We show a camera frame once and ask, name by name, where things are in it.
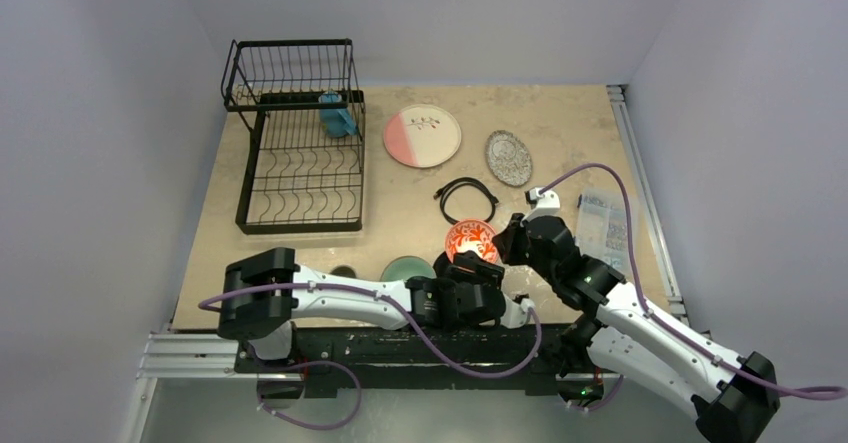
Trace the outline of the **red floral bowl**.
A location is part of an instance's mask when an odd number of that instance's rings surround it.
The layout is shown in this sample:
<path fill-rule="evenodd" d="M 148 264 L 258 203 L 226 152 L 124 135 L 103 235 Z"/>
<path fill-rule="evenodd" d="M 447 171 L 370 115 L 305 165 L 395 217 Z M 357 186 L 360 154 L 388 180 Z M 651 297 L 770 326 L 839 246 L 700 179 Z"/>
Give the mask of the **red floral bowl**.
<path fill-rule="evenodd" d="M 499 253 L 494 244 L 494 228 L 478 219 L 464 219 L 455 223 L 445 237 L 445 254 L 453 262 L 458 254 L 473 252 L 482 260 L 497 263 Z"/>

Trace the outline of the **celadon green bowl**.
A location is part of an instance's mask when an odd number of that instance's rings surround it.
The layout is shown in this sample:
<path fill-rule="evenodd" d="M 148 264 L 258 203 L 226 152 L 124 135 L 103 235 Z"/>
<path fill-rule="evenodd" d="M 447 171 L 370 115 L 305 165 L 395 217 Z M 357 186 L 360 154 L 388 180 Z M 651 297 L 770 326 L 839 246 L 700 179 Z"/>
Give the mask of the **celadon green bowl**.
<path fill-rule="evenodd" d="M 406 281 L 413 277 L 435 278 L 432 265 L 418 256 L 401 256 L 392 260 L 383 270 L 380 280 L 383 282 Z"/>

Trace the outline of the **blue mug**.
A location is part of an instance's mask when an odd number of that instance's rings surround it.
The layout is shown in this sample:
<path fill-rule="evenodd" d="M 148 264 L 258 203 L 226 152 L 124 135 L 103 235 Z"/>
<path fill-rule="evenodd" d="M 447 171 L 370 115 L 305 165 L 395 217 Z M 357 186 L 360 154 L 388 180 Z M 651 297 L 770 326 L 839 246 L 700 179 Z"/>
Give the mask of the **blue mug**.
<path fill-rule="evenodd" d="M 322 104 L 345 103 L 346 100 L 339 93 L 328 90 L 320 95 L 319 102 Z M 319 109 L 319 118 L 325 132 L 331 138 L 344 138 L 359 134 L 357 123 L 346 107 L 321 108 Z"/>

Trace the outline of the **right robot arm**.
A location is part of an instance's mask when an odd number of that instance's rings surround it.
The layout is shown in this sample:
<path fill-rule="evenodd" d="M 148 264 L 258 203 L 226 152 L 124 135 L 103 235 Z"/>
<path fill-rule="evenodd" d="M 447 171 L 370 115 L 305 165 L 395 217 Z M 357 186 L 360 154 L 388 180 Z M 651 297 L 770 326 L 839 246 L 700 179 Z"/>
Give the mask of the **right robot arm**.
<path fill-rule="evenodd" d="M 710 341 L 657 305 L 625 275 L 578 248 L 556 216 L 512 216 L 493 239 L 503 263 L 528 266 L 581 312 L 561 344 L 576 370 L 592 363 L 672 402 L 709 442 L 755 442 L 780 407 L 773 363 Z"/>

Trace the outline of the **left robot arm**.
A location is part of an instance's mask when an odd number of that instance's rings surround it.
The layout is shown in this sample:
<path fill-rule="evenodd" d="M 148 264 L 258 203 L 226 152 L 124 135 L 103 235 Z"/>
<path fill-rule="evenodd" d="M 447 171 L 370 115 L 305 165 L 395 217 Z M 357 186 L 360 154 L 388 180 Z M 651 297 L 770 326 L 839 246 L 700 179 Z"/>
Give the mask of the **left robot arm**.
<path fill-rule="evenodd" d="M 379 281 L 351 271 L 321 272 L 295 261 L 291 248 L 274 248 L 230 264 L 221 296 L 203 303 L 219 314 L 220 337 L 247 343 L 272 371 L 297 362 L 295 319 L 363 322 L 386 330 L 412 325 L 444 332 L 493 322 L 518 328 L 527 311 L 501 289 L 501 267 L 475 256 L 435 263 L 404 256 Z"/>

